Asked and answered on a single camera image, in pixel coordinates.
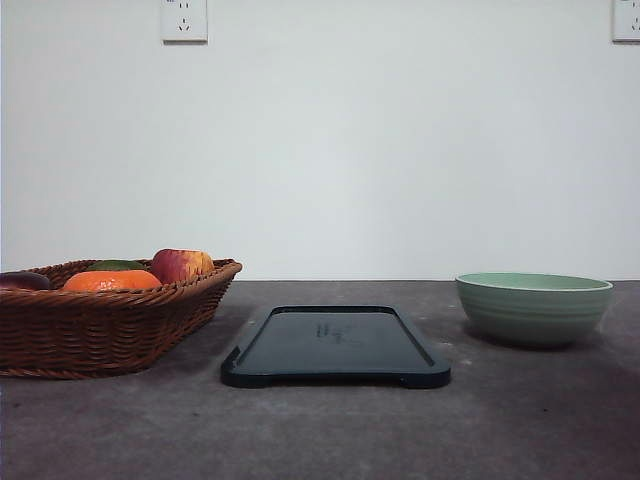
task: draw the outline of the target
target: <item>green bowl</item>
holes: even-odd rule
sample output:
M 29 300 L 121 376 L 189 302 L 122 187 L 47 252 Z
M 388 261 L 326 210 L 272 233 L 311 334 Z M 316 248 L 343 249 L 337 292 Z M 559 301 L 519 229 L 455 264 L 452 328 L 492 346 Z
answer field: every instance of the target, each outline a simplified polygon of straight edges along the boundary
M 538 273 L 470 273 L 456 278 L 471 323 L 507 342 L 533 347 L 572 343 L 598 324 L 613 285 Z

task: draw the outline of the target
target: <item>gray table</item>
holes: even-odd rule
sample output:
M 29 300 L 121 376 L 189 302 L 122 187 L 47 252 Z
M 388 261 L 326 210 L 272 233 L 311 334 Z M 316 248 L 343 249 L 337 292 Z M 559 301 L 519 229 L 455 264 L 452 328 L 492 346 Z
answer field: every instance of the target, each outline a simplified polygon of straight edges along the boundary
M 437 390 L 235 389 L 218 368 L 259 308 L 397 305 L 452 365 Z M 531 351 L 482 338 L 451 282 L 241 282 L 152 369 L 4 379 L 2 478 L 640 478 L 640 282 L 593 335 Z

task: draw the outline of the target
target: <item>black tray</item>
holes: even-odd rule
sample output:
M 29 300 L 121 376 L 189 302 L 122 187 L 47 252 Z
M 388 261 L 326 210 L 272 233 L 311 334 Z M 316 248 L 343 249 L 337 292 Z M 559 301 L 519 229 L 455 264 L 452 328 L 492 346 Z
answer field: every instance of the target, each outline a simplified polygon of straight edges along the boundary
M 221 366 L 222 382 L 259 388 L 273 382 L 449 383 L 449 364 L 389 306 L 283 306 L 261 312 Z

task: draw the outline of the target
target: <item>apple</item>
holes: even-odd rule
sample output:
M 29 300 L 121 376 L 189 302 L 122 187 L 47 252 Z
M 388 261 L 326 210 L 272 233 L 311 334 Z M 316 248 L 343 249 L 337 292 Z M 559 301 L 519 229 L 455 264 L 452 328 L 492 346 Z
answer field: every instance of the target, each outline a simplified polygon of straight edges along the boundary
M 51 290 L 51 282 L 35 272 L 0 273 L 0 288 L 22 288 L 25 290 Z
M 165 248 L 151 260 L 151 273 L 162 283 L 189 280 L 214 270 L 209 254 L 199 250 L 176 250 Z

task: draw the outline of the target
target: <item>electrical outlet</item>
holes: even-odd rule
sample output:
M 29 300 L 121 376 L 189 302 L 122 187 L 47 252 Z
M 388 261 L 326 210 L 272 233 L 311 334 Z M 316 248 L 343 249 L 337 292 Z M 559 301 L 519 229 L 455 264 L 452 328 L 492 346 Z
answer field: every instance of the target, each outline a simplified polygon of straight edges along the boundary
M 613 41 L 640 41 L 640 0 L 613 1 Z
M 161 0 L 161 2 L 162 40 L 165 42 L 207 41 L 207 0 Z

